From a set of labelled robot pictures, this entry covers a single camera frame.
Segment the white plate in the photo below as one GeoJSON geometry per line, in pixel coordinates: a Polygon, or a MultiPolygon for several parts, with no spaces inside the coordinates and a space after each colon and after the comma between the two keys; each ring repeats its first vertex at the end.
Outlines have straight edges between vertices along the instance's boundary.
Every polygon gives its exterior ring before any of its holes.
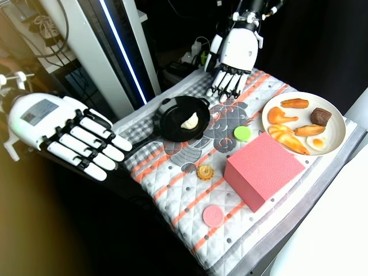
{"type": "MultiPolygon", "coordinates": [[[[267,133],[269,132],[269,127],[271,124],[269,123],[267,119],[267,115],[271,108],[278,106],[285,112],[286,117],[299,117],[298,121],[295,122],[287,122],[283,125],[286,125],[287,127],[291,128],[292,130],[295,130],[296,128],[303,127],[304,125],[310,125],[311,122],[311,114],[315,108],[323,108],[329,112],[332,113],[331,118],[329,119],[326,130],[323,132],[324,137],[326,138],[326,149],[323,151],[316,151],[315,149],[311,148],[306,143],[306,137],[299,137],[295,136],[299,139],[300,142],[303,143],[304,146],[309,150],[310,155],[314,156],[321,156],[328,154],[334,150],[336,150],[341,143],[344,141],[345,133],[346,133],[346,126],[344,122],[344,118],[341,115],[340,111],[338,111],[337,108],[333,106],[330,102],[326,101],[324,98],[318,97],[313,94],[305,93],[305,92],[289,92],[280,94],[271,100],[264,106],[263,112],[262,112],[262,124],[267,133]],[[297,108],[282,108],[281,102],[285,101],[287,99],[306,99],[309,101],[309,106],[307,108],[303,109],[297,109],[297,108]]],[[[290,150],[288,147],[285,147],[288,151],[290,151],[292,154],[295,155],[301,155],[298,154],[292,150],[290,150]]]]}

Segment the gray sticker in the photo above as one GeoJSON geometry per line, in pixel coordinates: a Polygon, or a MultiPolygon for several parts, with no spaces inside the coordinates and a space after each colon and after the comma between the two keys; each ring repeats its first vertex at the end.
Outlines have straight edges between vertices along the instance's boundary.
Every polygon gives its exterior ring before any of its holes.
{"type": "Polygon", "coordinates": [[[37,125],[44,117],[53,112],[58,105],[55,105],[53,102],[50,102],[47,99],[43,99],[42,101],[34,104],[31,108],[29,108],[21,117],[22,120],[30,123],[31,125],[37,125]]]}

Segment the green object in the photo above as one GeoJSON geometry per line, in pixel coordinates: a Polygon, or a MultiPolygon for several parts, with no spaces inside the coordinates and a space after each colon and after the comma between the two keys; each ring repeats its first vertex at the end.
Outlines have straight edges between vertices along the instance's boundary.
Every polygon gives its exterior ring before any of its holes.
{"type": "Polygon", "coordinates": [[[241,125],[234,130],[235,139],[241,142],[246,142],[252,135],[251,129],[247,126],[241,125]]]}
{"type": "Polygon", "coordinates": [[[202,65],[205,65],[207,57],[208,57],[208,54],[206,54],[206,51],[203,51],[202,55],[201,55],[201,64],[202,65]]]}

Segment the plate of food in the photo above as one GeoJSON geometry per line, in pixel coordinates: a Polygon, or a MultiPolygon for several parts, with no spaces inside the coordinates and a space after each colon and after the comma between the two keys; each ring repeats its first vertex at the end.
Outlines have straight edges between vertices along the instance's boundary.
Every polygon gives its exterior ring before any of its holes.
{"type": "Polygon", "coordinates": [[[342,144],[346,126],[340,111],[319,96],[305,92],[278,95],[264,106],[266,132],[295,155],[321,156],[342,144]]]}

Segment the black frying pan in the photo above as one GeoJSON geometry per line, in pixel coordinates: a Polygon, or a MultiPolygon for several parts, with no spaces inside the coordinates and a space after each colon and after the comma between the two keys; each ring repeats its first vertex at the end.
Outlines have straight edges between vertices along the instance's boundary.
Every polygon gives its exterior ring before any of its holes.
{"type": "Polygon", "coordinates": [[[125,159],[133,155],[140,147],[156,140],[159,136],[172,142],[184,142],[191,139],[200,139],[210,120],[209,102],[205,98],[178,96],[164,99],[154,114],[154,131],[142,141],[133,145],[125,159]],[[197,112],[198,125],[191,130],[181,128],[181,124],[197,112]]]}

